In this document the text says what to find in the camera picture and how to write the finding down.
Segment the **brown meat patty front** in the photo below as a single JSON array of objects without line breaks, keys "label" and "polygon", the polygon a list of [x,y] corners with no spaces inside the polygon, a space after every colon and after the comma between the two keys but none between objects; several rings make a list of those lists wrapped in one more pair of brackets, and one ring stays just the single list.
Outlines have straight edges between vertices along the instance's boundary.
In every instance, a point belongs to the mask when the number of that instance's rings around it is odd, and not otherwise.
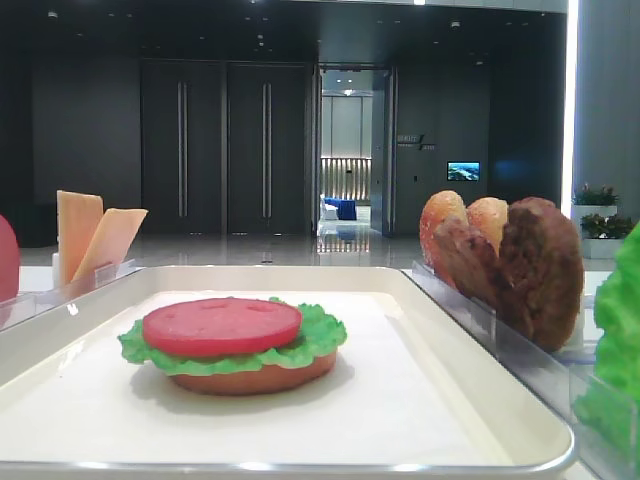
[{"label": "brown meat patty front", "polygon": [[456,289],[498,310],[500,292],[510,285],[486,236],[477,227],[449,215],[436,228],[434,240]]}]

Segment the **brown meat patty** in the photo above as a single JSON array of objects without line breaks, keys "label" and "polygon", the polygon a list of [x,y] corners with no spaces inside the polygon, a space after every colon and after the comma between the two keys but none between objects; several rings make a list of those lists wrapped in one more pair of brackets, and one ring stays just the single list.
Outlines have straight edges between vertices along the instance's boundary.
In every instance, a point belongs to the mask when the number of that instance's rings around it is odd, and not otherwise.
[{"label": "brown meat patty", "polygon": [[574,223],[549,200],[514,202],[503,227],[499,272],[498,318],[545,351],[562,348],[573,333],[584,287]]},{"label": "brown meat patty", "polygon": [[436,228],[434,240],[456,289],[498,310],[500,292],[510,285],[486,236],[477,227],[449,215]]}]

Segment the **green lettuce leaf on bun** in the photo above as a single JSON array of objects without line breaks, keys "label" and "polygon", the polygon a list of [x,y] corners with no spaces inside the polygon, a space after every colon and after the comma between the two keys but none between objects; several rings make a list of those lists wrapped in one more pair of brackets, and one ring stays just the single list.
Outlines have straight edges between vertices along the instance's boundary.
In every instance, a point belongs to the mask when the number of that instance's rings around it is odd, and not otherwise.
[{"label": "green lettuce leaf on bun", "polygon": [[293,342],[264,352],[196,359],[172,356],[149,346],[143,339],[143,326],[136,320],[131,329],[118,336],[121,355],[129,363],[142,365],[150,361],[168,376],[210,376],[257,372],[267,366],[299,369],[334,353],[347,339],[344,323],[325,312],[318,304],[302,303],[302,325]]}]

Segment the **brown meat patty rear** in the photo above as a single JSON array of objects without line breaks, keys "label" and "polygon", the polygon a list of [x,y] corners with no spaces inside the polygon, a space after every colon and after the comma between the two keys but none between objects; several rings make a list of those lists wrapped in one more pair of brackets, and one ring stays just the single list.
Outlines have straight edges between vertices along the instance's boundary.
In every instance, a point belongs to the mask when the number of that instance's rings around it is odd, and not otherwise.
[{"label": "brown meat patty rear", "polygon": [[584,287],[574,223],[549,200],[514,202],[503,227],[499,272],[498,318],[545,351],[562,348],[573,333]]}]

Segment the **green lettuce in holder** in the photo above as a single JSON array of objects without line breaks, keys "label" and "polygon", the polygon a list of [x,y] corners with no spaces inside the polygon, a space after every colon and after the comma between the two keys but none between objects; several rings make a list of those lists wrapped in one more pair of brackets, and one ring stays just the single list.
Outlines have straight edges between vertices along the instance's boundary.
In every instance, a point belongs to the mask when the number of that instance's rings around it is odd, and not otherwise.
[{"label": "green lettuce in holder", "polygon": [[639,453],[639,229],[616,254],[616,268],[597,288],[598,380],[575,403],[577,417],[623,455]]}]

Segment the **blue sofa in hallway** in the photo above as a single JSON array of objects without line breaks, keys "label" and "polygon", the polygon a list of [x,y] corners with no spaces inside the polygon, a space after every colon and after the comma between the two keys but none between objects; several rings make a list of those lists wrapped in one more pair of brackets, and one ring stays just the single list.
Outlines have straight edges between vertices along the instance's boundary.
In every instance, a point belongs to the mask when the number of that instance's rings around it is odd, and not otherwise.
[{"label": "blue sofa in hallway", "polygon": [[333,197],[325,197],[324,203],[337,209],[337,217],[339,220],[356,220],[357,210],[356,201],[351,199],[339,199]]}]

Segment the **sesame bun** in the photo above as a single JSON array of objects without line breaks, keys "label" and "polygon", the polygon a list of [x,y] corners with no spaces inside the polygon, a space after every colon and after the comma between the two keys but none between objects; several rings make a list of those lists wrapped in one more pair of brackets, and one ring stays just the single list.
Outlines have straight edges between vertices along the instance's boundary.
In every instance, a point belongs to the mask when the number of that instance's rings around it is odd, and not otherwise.
[{"label": "sesame bun", "polygon": [[469,224],[478,228],[499,254],[508,219],[508,203],[495,197],[483,197],[469,205],[466,213]]},{"label": "sesame bun", "polygon": [[425,203],[419,220],[419,240],[425,263],[434,267],[440,254],[434,240],[436,229],[449,216],[468,223],[466,206],[462,197],[453,190],[433,194]]}]

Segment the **bottom bun slice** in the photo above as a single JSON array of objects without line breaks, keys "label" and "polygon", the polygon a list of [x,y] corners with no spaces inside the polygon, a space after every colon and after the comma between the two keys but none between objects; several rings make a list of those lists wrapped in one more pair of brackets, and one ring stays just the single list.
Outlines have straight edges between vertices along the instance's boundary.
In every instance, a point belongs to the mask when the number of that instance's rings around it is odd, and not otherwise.
[{"label": "bottom bun slice", "polygon": [[336,363],[338,347],[326,355],[316,355],[310,365],[285,368],[262,366],[256,371],[216,373],[205,376],[171,375],[178,386],[207,395],[243,396],[270,394],[295,389],[327,374]]}]

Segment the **sesame bun top near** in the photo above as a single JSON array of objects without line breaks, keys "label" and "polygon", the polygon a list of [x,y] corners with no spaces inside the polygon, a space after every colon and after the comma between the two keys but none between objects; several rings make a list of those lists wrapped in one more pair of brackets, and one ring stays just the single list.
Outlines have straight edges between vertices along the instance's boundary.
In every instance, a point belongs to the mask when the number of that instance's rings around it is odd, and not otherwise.
[{"label": "sesame bun top near", "polygon": [[469,205],[466,213],[469,224],[478,228],[499,254],[508,219],[508,203],[495,197],[483,197]]}]

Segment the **dark left double door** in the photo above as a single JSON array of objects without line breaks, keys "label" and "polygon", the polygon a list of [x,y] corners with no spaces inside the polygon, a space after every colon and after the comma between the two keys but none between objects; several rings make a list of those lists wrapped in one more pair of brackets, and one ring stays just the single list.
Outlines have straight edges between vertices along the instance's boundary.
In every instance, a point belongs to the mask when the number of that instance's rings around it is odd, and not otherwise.
[{"label": "dark left double door", "polygon": [[142,65],[142,194],[151,234],[221,231],[221,66]]}]

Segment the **upper white flower planter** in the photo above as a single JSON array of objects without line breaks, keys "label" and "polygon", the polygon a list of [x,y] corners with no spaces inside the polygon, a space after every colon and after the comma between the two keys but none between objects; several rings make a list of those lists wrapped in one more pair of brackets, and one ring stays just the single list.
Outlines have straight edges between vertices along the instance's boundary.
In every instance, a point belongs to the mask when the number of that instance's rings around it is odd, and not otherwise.
[{"label": "upper white flower planter", "polygon": [[587,215],[597,214],[609,217],[618,212],[618,195],[614,188],[602,186],[591,188],[587,183],[577,188],[573,194],[571,219],[578,226]]}]

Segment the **white flower planter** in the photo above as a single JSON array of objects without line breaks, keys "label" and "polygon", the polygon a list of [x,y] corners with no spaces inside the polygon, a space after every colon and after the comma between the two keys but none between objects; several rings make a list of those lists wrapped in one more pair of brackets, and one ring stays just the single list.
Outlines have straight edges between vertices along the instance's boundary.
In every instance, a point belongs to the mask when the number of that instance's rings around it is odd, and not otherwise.
[{"label": "white flower planter", "polygon": [[578,226],[587,215],[597,214],[609,217],[618,212],[618,195],[614,188],[602,186],[591,188],[587,183],[577,188],[573,194],[571,219]]},{"label": "white flower planter", "polygon": [[601,216],[589,214],[581,219],[582,249],[588,259],[613,259],[635,223],[630,217],[618,214]]}]

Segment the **small wall screen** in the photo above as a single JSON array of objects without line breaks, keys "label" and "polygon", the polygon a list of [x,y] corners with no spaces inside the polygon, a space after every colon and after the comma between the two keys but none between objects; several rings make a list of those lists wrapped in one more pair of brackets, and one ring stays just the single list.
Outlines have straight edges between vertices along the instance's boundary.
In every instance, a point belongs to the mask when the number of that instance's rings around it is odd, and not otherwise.
[{"label": "small wall screen", "polygon": [[480,179],[479,162],[448,162],[448,181],[471,181],[477,182]]}]

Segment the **clear left dispenser rail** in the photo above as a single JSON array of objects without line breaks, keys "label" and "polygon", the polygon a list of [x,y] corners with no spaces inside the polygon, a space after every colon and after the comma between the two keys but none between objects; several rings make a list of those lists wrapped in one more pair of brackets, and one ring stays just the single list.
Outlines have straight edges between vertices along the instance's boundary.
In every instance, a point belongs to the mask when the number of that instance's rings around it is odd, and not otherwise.
[{"label": "clear left dispenser rail", "polygon": [[47,291],[20,293],[16,298],[1,303],[1,330],[25,322],[53,308],[71,304],[82,295],[138,270],[135,260],[128,260],[119,266],[107,265],[99,268],[75,282]]}]

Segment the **clear right dispenser rail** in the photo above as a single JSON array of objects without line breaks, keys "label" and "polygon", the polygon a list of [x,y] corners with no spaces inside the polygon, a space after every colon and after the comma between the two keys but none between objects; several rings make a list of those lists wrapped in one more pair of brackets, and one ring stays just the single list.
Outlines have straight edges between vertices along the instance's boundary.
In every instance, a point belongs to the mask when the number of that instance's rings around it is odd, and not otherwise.
[{"label": "clear right dispenser rail", "polygon": [[568,421],[583,465],[600,479],[639,477],[639,404],[594,373],[595,344],[546,353],[420,261],[411,277],[435,303],[548,407]]}]

